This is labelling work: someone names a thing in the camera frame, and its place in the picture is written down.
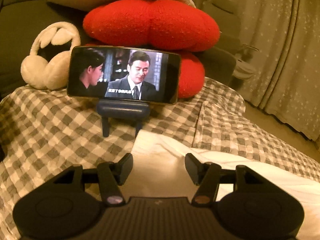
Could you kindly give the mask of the black phone stand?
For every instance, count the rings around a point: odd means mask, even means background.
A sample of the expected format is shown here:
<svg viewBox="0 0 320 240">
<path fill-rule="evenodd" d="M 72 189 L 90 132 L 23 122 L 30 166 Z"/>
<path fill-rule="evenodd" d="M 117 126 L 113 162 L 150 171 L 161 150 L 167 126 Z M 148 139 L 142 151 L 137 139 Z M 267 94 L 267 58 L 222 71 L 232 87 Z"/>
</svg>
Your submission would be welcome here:
<svg viewBox="0 0 320 240">
<path fill-rule="evenodd" d="M 143 121 L 150 115 L 147 103 L 126 100 L 99 100 L 96 107 L 101 116 L 102 134 L 107 138 L 110 135 L 109 118 L 134 121 L 136 124 L 135 138 L 143 127 Z"/>
</svg>

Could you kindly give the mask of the grey white checkered bedspread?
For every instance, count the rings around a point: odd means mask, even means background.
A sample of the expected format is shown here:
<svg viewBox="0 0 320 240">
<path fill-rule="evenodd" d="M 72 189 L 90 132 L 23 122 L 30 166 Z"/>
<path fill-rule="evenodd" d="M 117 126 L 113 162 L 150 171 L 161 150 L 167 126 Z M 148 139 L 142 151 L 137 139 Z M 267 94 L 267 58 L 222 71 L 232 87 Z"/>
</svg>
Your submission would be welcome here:
<svg viewBox="0 0 320 240">
<path fill-rule="evenodd" d="M 191 197 L 190 152 L 223 168 L 247 165 L 293 194 L 305 211 L 298 239 L 319 239 L 319 163 L 244 118 L 236 91 L 206 78 L 191 100 L 152 106 L 139 132 L 129 120 L 111 119 L 108 137 L 96 104 L 30 86 L 1 101 L 1 239 L 20 238 L 12 210 L 24 195 L 72 165 L 95 168 L 129 152 L 135 165 L 125 197 Z"/>
</svg>

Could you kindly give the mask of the lower red puffy cushion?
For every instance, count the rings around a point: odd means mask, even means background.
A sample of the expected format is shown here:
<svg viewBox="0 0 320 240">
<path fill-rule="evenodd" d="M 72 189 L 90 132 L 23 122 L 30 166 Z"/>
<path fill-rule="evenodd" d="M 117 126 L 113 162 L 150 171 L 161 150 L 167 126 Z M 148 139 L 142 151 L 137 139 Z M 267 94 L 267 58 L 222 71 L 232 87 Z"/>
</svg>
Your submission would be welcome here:
<svg viewBox="0 0 320 240">
<path fill-rule="evenodd" d="M 174 51 L 181 57 L 181 71 L 178 84 L 178 98 L 195 96 L 203 87 L 205 70 L 200 60 L 189 51 Z"/>
</svg>

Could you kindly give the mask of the red puffy cushion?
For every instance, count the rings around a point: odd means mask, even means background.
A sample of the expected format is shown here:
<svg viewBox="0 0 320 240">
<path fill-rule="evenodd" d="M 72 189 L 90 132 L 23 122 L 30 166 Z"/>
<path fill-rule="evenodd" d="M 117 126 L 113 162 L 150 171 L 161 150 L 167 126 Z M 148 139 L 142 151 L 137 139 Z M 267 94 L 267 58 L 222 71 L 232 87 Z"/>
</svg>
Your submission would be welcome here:
<svg viewBox="0 0 320 240">
<path fill-rule="evenodd" d="M 174 51 L 181 57 L 181 71 L 178 84 L 178 98 L 195 96 L 203 87 L 205 70 L 200 60 L 189 51 Z"/>
<path fill-rule="evenodd" d="M 102 5 L 85 16 L 83 29 L 104 44 L 151 45 L 162 50 L 204 51 L 220 38 L 212 17 L 175 0 L 119 0 Z"/>
</svg>

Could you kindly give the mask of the smartphone showing video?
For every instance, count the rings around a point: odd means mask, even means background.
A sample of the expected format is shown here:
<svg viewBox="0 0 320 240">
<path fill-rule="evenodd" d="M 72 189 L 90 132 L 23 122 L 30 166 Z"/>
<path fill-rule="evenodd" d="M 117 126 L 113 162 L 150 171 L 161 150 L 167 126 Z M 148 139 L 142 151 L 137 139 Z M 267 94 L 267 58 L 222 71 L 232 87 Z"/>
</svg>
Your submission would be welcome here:
<svg viewBox="0 0 320 240">
<path fill-rule="evenodd" d="M 175 104 L 181 57 L 164 51 L 77 46 L 67 84 L 70 96 Z"/>
</svg>

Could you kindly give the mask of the cream plush toy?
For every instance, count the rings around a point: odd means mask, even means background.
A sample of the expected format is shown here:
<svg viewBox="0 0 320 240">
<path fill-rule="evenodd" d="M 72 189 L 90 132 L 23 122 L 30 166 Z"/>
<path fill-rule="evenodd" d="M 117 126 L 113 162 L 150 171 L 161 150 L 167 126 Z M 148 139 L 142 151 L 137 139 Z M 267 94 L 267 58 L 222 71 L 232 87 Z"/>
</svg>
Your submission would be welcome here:
<svg viewBox="0 0 320 240">
<path fill-rule="evenodd" d="M 80 42 L 78 29 L 69 22 L 56 22 L 43 29 L 21 63 L 24 82 L 39 90 L 66 87 L 71 52 Z"/>
</svg>

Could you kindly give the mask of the upper red puffy cushion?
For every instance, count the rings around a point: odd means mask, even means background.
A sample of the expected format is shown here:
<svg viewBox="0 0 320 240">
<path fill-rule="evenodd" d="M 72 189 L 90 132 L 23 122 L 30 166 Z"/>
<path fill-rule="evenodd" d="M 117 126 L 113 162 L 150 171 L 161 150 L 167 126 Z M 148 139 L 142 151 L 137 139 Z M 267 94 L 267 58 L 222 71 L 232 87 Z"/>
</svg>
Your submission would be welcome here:
<svg viewBox="0 0 320 240">
<path fill-rule="evenodd" d="M 119 0 L 102 5 L 85 16 L 83 29 L 104 44 L 151 45 L 162 50 L 204 51 L 220 38 L 212 17 L 175 0 Z"/>
</svg>

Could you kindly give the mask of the white swivel office chair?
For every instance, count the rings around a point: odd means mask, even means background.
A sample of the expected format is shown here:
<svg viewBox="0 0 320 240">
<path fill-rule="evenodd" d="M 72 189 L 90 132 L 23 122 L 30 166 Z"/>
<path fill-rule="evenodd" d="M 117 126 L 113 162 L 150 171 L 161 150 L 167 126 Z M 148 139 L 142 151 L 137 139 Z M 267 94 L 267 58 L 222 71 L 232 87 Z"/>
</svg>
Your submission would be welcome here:
<svg viewBox="0 0 320 240">
<path fill-rule="evenodd" d="M 255 68 L 249 64 L 249 61 L 253 52 L 259 49 L 241 41 L 241 20 L 235 3 L 229 0 L 205 1 L 200 9 L 210 15 L 220 28 L 220 38 L 214 47 L 225 50 L 236 58 L 236 67 L 231 82 L 252 77 Z"/>
</svg>

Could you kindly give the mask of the grey star pattern curtain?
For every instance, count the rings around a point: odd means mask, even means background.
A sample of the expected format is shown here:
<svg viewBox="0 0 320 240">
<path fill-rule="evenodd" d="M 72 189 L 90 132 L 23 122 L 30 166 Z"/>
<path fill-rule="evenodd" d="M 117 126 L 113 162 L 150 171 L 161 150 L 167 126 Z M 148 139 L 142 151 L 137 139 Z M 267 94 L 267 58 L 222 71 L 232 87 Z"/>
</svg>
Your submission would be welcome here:
<svg viewBox="0 0 320 240">
<path fill-rule="evenodd" d="M 214 0 L 193 0 L 196 5 Z M 319 0 L 227 0 L 240 40 L 256 48 L 240 94 L 311 140 L 319 139 Z"/>
</svg>

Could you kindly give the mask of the dark green sofa backrest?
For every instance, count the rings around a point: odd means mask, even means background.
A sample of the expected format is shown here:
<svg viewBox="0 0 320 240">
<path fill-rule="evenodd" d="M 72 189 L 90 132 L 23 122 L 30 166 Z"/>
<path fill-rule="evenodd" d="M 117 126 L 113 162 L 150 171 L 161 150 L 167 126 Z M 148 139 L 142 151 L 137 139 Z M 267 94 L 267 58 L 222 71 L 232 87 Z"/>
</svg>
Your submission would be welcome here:
<svg viewBox="0 0 320 240">
<path fill-rule="evenodd" d="M 86 44 L 90 38 L 82 28 L 85 12 L 46 0 L 1 0 L 1 97 L 25 85 L 22 60 L 29 54 L 36 36 L 55 22 L 74 24 Z"/>
</svg>

